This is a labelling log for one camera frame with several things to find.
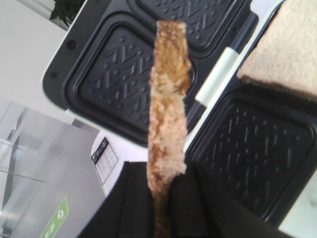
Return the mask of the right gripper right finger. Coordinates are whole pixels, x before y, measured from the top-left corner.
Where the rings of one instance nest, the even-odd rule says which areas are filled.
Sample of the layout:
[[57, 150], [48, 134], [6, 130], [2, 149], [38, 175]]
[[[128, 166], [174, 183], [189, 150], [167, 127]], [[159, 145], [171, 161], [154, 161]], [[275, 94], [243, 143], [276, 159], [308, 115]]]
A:
[[287, 238], [233, 198], [197, 162], [170, 189], [173, 238]]

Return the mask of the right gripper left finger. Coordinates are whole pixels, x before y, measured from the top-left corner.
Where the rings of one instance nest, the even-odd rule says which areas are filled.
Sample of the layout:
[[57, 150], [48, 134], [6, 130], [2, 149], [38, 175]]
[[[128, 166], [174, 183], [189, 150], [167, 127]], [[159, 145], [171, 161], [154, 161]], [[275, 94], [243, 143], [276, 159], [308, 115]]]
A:
[[152, 197], [145, 162], [125, 162], [121, 174], [86, 226], [88, 238], [151, 238]]

